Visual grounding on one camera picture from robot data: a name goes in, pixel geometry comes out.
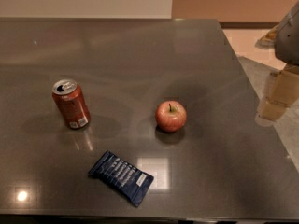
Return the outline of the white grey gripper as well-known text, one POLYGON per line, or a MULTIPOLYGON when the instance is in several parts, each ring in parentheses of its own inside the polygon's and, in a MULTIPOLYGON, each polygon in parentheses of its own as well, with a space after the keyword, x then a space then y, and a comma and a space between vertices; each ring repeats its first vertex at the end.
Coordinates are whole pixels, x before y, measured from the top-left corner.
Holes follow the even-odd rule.
POLYGON ((277 121, 299 99, 299 1, 278 25, 275 56, 288 64, 267 77, 257 121, 277 121))

